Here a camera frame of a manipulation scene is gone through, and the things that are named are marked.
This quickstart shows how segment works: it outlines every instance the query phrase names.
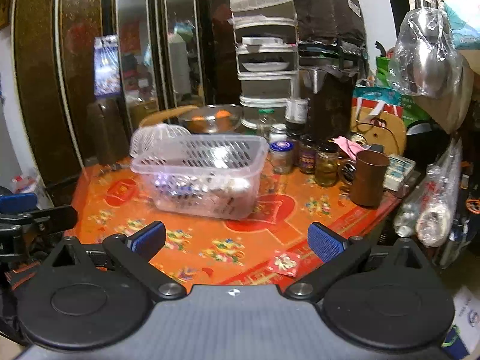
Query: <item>glass jar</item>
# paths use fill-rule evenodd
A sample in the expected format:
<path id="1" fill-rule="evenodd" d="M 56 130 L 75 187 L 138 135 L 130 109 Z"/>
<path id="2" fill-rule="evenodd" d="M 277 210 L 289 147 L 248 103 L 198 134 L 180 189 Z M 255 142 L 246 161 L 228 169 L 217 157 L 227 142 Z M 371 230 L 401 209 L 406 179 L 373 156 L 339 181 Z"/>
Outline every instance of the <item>glass jar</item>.
<path id="1" fill-rule="evenodd" d="M 302 173 L 315 173 L 315 155 L 317 146 L 310 135 L 304 134 L 300 138 L 298 149 L 298 167 Z"/>
<path id="2" fill-rule="evenodd" d="M 293 164 L 294 166 L 299 165 L 299 149 L 300 149 L 300 137 L 303 135 L 303 132 L 297 131 L 286 131 L 286 140 L 293 143 Z"/>
<path id="3" fill-rule="evenodd" d="M 273 117 L 275 110 L 271 108 L 261 108 L 258 110 L 257 135 L 269 139 L 270 128 L 275 124 Z"/>
<path id="4" fill-rule="evenodd" d="M 287 140 L 287 127 L 283 123 L 274 124 L 270 128 L 270 143 Z"/>
<path id="5" fill-rule="evenodd" d="M 337 182 L 339 146 L 323 142 L 318 146 L 315 159 L 315 182 L 322 187 L 331 187 Z"/>
<path id="6" fill-rule="evenodd" d="M 270 145 L 270 161 L 275 173 L 285 175 L 292 171 L 293 144 L 287 141 L 274 142 Z"/>

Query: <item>table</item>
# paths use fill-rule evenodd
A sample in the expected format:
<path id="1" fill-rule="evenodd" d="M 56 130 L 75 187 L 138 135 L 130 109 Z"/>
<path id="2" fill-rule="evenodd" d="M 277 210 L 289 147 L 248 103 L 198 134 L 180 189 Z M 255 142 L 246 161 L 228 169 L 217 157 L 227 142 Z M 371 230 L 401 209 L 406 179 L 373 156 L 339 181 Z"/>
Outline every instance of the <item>table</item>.
<path id="1" fill-rule="evenodd" d="M 229 221 L 160 211 L 153 204 L 141 175 L 123 162 L 121 170 L 103 174 L 100 166 L 80 177 L 72 205 L 79 221 L 70 235 L 81 243 L 101 242 L 114 233 L 131 235 L 154 220 L 166 227 L 166 244 L 150 263 L 182 283 L 252 285 L 278 284 L 285 288 L 296 279 L 268 269 L 275 251 L 301 257 L 297 279 L 322 261 L 307 244 L 312 222 L 321 222 L 345 238 L 365 235 L 400 203 L 385 192 L 376 210 L 359 207 L 340 190 L 318 186 L 313 175 L 295 169 L 277 175 L 267 162 L 252 214 Z"/>

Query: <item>floor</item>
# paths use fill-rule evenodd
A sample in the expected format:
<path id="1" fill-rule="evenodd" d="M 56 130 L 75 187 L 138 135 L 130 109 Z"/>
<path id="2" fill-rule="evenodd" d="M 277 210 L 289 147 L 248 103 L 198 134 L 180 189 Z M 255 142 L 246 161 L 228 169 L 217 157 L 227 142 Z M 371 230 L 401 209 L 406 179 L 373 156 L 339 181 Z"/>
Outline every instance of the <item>floor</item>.
<path id="1" fill-rule="evenodd" d="M 452 295 L 461 286 L 467 286 L 476 297 L 480 298 L 480 257 L 466 252 L 450 268 L 440 272 L 445 286 Z M 22 347 L 0 337 L 0 360 L 14 359 L 22 351 Z M 480 356 L 480 345 L 475 352 L 465 360 L 477 360 Z"/>

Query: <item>transparent plastic bag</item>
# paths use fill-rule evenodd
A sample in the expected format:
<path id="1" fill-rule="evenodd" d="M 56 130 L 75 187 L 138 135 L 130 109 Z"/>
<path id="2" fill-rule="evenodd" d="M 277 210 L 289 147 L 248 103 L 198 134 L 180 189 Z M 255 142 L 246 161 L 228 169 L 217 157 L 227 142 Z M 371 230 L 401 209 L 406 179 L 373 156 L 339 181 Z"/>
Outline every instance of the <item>transparent plastic bag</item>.
<path id="1" fill-rule="evenodd" d="M 425 7 L 407 13 L 388 70 L 390 85 L 403 95 L 438 99 L 458 85 L 462 64 L 443 10 Z"/>
<path id="2" fill-rule="evenodd" d="M 405 199 L 394 219 L 400 237 L 415 233 L 425 245 L 442 245 L 452 227 L 457 208 L 462 143 L 452 142 L 445 153 L 430 165 L 423 181 Z"/>

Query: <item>pink paper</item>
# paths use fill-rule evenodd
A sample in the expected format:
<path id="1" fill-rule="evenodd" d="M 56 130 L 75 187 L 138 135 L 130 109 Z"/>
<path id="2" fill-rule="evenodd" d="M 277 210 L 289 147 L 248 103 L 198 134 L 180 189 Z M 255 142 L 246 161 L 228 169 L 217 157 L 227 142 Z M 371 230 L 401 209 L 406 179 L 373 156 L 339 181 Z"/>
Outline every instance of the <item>pink paper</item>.
<path id="1" fill-rule="evenodd" d="M 358 143 L 352 142 L 345 137 L 338 137 L 332 140 L 354 161 L 357 160 L 357 153 L 365 150 Z"/>

